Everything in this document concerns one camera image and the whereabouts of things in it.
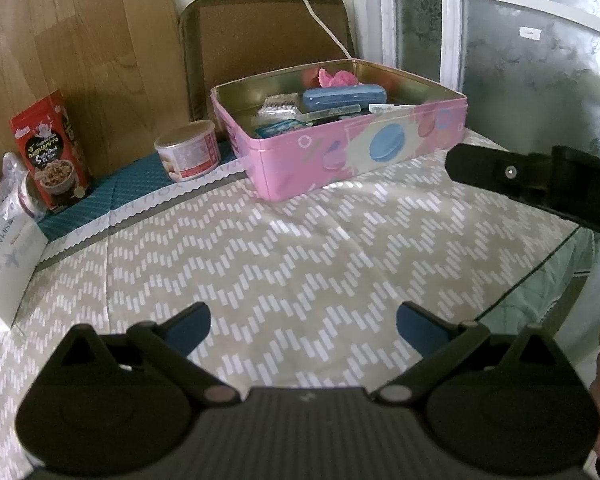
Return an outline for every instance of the packet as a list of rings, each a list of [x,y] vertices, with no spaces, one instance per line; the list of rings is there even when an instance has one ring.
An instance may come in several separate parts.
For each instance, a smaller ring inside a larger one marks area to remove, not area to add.
[[[10,125],[27,169],[52,212],[87,195],[89,171],[59,91],[15,116]]]
[[[261,126],[256,128],[255,133],[262,139],[270,139],[271,137],[275,137],[286,132],[301,130],[302,128],[306,128],[306,124],[296,121],[295,119],[287,119],[286,121],[280,121],[276,124],[270,124],[269,126]]]
[[[36,221],[24,214],[0,218],[0,332],[13,325],[46,237]]]

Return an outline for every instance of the red cereal box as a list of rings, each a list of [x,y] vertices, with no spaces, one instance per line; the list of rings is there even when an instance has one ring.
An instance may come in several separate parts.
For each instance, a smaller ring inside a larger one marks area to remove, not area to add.
[[[60,91],[16,115],[10,125],[27,168],[51,211],[61,211],[87,195],[89,170]]]

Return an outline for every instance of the wooden wall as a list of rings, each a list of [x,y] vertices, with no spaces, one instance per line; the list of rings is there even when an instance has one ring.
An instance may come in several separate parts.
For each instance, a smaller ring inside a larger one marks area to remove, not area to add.
[[[188,120],[172,0],[0,0],[0,161],[9,119],[59,88],[95,176]]]

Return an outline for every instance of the teal mat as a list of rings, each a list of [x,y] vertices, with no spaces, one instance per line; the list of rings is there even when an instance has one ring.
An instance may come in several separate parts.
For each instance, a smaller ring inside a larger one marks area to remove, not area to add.
[[[231,144],[220,143],[220,164],[235,159]],[[57,214],[49,214],[38,225],[50,242],[137,198],[173,182],[167,177],[157,153],[140,158],[129,166],[93,184],[91,194]]]

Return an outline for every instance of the blue packaging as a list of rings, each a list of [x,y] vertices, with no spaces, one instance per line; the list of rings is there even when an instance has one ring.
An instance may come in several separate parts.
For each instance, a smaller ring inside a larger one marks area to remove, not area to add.
[[[370,104],[385,104],[386,90],[380,85],[311,88],[304,92],[302,102],[312,112],[350,105],[366,108]]]
[[[270,137],[275,137],[276,135],[292,132],[301,128],[306,128],[306,124],[296,121],[295,119],[287,119],[286,121],[280,121],[276,124],[256,128],[255,133],[263,139],[269,139]]]

